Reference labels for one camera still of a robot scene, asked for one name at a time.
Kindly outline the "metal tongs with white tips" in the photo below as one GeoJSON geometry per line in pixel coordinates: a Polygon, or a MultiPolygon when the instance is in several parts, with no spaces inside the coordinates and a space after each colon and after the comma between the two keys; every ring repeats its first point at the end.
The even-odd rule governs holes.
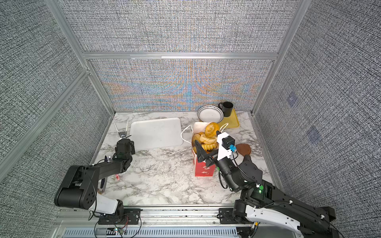
{"type": "Polygon", "coordinates": [[[128,134],[128,124],[129,124],[129,120],[128,119],[126,119],[126,120],[122,120],[122,119],[118,119],[118,118],[114,118],[113,119],[113,125],[115,127],[115,130],[116,130],[117,134],[118,134],[118,132],[125,131],[127,133],[127,136],[129,137],[129,134],[128,134]]]}

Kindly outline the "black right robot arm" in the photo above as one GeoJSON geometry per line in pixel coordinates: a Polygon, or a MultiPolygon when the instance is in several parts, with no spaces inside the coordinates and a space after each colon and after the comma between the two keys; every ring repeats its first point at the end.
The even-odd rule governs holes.
{"type": "Polygon", "coordinates": [[[198,162],[208,167],[215,165],[219,180],[225,182],[224,189],[240,192],[233,208],[220,208],[217,218],[221,224],[252,224],[244,230],[245,238],[252,238],[260,223],[268,223],[293,231],[305,238],[338,238],[340,232],[332,225],[335,211],[331,207],[314,207],[288,196],[276,186],[263,179],[263,172],[251,159],[251,148],[247,144],[231,144],[232,153],[241,154],[243,161],[238,164],[236,157],[217,159],[218,150],[206,150],[207,145],[195,142],[198,162]]]}

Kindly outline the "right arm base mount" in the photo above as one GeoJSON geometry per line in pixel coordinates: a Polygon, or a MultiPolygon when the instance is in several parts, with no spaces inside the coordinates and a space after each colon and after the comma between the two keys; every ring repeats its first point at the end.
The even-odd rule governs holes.
{"type": "Polygon", "coordinates": [[[245,208],[219,208],[219,213],[216,218],[219,219],[221,224],[254,224],[259,221],[250,221],[246,218],[246,207],[245,208]]]}

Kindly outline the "pale knotted bun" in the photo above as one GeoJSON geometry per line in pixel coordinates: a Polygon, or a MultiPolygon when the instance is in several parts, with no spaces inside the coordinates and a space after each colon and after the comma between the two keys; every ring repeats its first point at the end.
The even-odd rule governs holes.
{"type": "Polygon", "coordinates": [[[205,134],[202,134],[199,140],[202,144],[207,144],[207,145],[211,145],[217,142],[216,137],[207,137],[205,134]]]}

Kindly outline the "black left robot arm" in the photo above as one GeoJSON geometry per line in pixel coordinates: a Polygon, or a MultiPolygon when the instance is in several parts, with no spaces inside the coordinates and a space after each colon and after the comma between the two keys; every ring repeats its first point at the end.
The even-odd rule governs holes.
{"type": "Polygon", "coordinates": [[[77,208],[102,215],[121,217],[123,202],[98,193],[98,183],[109,176],[127,171],[133,161],[135,143],[123,138],[117,142],[115,153],[110,161],[89,166],[69,167],[54,203],[57,207],[77,208]]]}

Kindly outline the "small round bun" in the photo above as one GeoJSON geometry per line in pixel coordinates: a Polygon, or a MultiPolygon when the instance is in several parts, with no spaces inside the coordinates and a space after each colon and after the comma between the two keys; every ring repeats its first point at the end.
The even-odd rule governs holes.
{"type": "Polygon", "coordinates": [[[205,136],[212,138],[216,136],[216,132],[220,130],[220,126],[217,123],[210,123],[205,128],[205,136]]]}

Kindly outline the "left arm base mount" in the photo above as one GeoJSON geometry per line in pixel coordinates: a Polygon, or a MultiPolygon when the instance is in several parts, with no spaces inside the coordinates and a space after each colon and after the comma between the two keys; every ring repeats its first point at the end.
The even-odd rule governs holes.
{"type": "Polygon", "coordinates": [[[99,225],[137,225],[140,220],[141,209],[125,208],[123,212],[117,211],[115,214],[100,215],[99,225]]]}

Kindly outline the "ridged yellow pastry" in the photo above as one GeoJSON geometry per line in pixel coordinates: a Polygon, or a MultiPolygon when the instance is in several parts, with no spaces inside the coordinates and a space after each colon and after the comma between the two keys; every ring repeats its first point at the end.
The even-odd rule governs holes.
{"type": "Polygon", "coordinates": [[[202,144],[201,146],[205,151],[212,151],[218,147],[218,143],[216,142],[213,144],[202,144]]]}

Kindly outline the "white and red paper bag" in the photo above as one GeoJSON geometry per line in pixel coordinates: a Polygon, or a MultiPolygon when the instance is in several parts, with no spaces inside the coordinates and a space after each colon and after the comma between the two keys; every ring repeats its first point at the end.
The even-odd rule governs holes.
{"type": "MultiPolygon", "coordinates": [[[[205,123],[205,122],[195,122],[194,124],[187,126],[181,132],[180,137],[183,140],[183,142],[186,142],[191,145],[190,140],[184,139],[183,137],[184,132],[187,129],[190,129],[192,131],[192,135],[195,135],[199,132],[205,132],[205,129],[209,124],[210,123],[205,123]]],[[[212,177],[216,166],[215,165],[207,166],[206,161],[199,162],[197,158],[197,154],[193,151],[193,149],[191,150],[191,152],[193,157],[194,176],[195,177],[212,177]]]]}

